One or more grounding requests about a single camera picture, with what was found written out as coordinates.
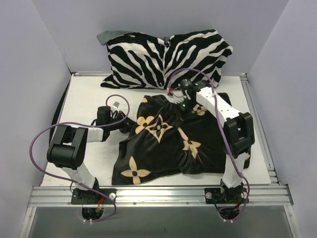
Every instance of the white table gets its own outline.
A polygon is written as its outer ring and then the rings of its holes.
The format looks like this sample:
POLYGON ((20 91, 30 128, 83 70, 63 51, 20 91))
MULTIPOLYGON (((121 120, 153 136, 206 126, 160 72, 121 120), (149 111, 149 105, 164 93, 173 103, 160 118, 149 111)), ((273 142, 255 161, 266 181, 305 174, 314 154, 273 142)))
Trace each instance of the white table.
MULTIPOLYGON (((105 104, 106 98, 111 94, 120 94, 127 98, 131 106, 130 118, 136 121, 138 106, 144 95, 165 94, 165 90, 159 89, 108 89, 100 87, 105 76, 74 76, 71 79, 66 100, 64 102, 60 122, 75 121, 90 124, 96 118, 97 108, 105 104)), ((217 92, 226 92, 231 100, 232 106, 241 112, 248 112, 248 103, 237 76, 223 76, 216 89, 217 92)), ((120 103, 119 109, 126 112, 125 102, 118 97, 109 100, 120 103)), ((118 157, 119 142, 126 139, 128 134, 113 131, 106 142, 88 143, 84 163, 90 173, 95 176, 100 186, 111 185, 113 165, 118 157)), ((54 164, 48 163, 47 172, 68 177, 67 174, 54 164)), ((252 146, 251 162, 244 175, 250 184, 270 184, 269 174, 265 165, 264 156, 261 151, 259 140, 255 135, 255 144, 252 146)), ((199 174, 184 175, 177 174, 169 177, 158 178, 151 182, 141 184, 150 186, 185 186, 185 185, 219 185, 222 174, 199 174)), ((42 186, 69 186, 70 182, 52 178, 45 175, 42 186)))

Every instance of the wall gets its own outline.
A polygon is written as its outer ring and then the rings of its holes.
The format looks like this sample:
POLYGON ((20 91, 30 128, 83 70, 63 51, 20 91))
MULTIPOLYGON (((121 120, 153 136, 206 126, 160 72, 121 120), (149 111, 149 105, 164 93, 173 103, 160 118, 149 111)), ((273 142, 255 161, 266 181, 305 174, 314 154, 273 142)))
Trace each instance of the wall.
MULTIPOLYGON (((0 31, 0 231, 16 238, 42 177, 29 144, 52 121, 70 74, 31 0, 0 1, 0 31)), ((47 146, 46 134, 35 147, 42 167, 47 146)))
POLYGON ((277 175, 302 237, 316 237, 317 1, 290 0, 249 75, 277 175))
POLYGON ((71 71, 110 71, 105 30, 170 36, 215 28, 233 46, 223 75, 249 72, 288 0, 33 0, 71 71))

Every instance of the black strap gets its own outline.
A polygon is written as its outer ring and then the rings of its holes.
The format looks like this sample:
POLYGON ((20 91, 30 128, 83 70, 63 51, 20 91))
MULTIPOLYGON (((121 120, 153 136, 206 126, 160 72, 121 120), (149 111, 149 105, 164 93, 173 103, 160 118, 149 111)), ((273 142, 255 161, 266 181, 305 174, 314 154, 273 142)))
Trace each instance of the black strap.
MULTIPOLYGON (((63 106, 63 102, 64 102, 65 97, 66 97, 66 93, 67 93, 67 90, 68 90, 68 87, 69 87, 69 83, 70 83, 70 81, 68 82, 68 84, 67 84, 67 86, 66 86, 66 88, 65 88, 65 91, 64 91, 64 93, 63 93, 63 95, 62 95, 62 97, 61 97, 61 99, 60 99, 60 101, 59 101, 59 103, 58 103, 58 106, 57 106, 56 111, 55 111, 54 116, 53 116, 52 125, 54 125, 54 124, 57 123, 57 120, 58 120, 58 117, 59 117, 61 108, 62 108, 62 106, 63 106)), ((50 140, 49 140, 49 143, 50 143, 51 140, 52 140, 53 134, 54 134, 54 128, 51 128, 51 130, 50 130, 50 140)))

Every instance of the black and white pillow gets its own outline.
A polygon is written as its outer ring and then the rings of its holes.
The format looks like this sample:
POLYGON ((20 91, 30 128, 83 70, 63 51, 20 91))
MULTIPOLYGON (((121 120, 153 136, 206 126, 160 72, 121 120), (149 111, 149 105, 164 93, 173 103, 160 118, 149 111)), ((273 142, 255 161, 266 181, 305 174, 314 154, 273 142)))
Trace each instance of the black and white pillow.
POLYGON ((109 88, 166 89, 175 88, 184 78, 204 78, 196 72, 183 71, 170 81, 172 73, 180 68, 201 70, 217 84, 221 68, 233 52, 216 30, 174 35, 168 40, 126 33, 107 41, 106 46, 112 75, 101 86, 109 88))

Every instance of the flower pattern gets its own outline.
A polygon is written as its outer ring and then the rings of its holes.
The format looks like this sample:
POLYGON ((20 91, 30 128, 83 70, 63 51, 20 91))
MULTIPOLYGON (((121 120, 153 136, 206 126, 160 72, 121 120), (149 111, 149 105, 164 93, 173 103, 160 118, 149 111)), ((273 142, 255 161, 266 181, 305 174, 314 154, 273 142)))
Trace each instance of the flower pattern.
POLYGON ((196 159, 197 154, 198 154, 197 148, 199 148, 201 146, 201 143, 199 143, 197 141, 189 140, 189 138, 187 137, 187 135, 185 134, 185 132, 181 128, 178 128, 177 130, 179 131, 179 134, 183 138, 183 143, 184 143, 183 150, 185 150, 185 151, 190 150, 192 152, 192 156, 194 157, 194 159, 196 159))
POLYGON ((153 116, 149 116, 146 119, 144 117, 139 117, 137 119, 137 124, 139 125, 137 128, 135 128, 135 133, 139 134, 145 127, 148 126, 148 124, 154 119, 153 116))
POLYGON ((196 104, 193 108, 193 113, 197 113, 199 116, 205 115, 205 111, 207 111, 207 108, 199 104, 196 104))
POLYGON ((148 130, 160 143, 160 140, 162 139, 163 134, 171 128, 173 128, 173 127, 171 125, 165 123, 163 121, 162 116, 159 115, 156 123, 153 125, 147 126, 146 130, 148 130))
POLYGON ((133 156, 131 156, 129 160, 129 167, 130 170, 123 171, 121 172, 121 174, 126 177, 132 177, 134 185, 141 184, 140 178, 148 176, 151 173, 148 170, 138 170, 137 164, 135 163, 133 156))

